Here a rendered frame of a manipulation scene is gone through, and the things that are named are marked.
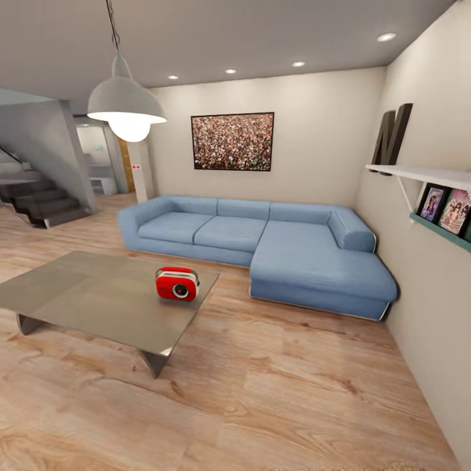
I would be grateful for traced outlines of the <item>radio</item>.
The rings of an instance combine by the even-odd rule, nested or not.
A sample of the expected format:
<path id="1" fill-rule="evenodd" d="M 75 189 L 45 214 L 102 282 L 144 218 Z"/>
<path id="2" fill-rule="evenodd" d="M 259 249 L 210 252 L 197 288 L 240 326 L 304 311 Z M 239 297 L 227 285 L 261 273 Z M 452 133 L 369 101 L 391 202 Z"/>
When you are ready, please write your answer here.
<path id="1" fill-rule="evenodd" d="M 155 279 L 158 294 L 165 299 L 194 300 L 200 281 L 191 269 L 164 266 Z"/>

